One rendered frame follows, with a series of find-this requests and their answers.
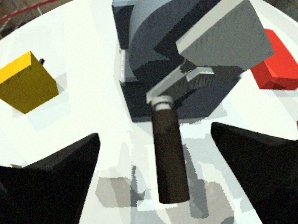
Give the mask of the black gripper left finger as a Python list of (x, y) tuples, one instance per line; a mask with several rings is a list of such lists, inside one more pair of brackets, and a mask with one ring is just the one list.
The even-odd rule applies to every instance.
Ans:
[(0, 165), (0, 201), (25, 224), (80, 224), (98, 155), (94, 132), (27, 167)]

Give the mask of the yellow rectangular block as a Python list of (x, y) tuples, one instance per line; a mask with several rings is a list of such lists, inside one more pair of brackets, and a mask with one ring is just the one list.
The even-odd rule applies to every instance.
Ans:
[(32, 51), (0, 68), (0, 99), (23, 115), (57, 95), (56, 80)]

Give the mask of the red rectangular block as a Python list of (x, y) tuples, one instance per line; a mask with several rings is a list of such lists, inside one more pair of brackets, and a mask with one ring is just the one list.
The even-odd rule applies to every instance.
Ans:
[(274, 55), (250, 68), (255, 83), (258, 84), (258, 89), (294, 91), (298, 88), (298, 63), (273, 30), (265, 28), (265, 31), (269, 36)]

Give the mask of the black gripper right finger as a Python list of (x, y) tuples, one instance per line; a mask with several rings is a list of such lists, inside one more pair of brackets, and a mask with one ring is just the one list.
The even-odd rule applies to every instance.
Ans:
[(298, 140), (212, 121), (210, 135), (262, 224), (281, 224), (298, 196)]

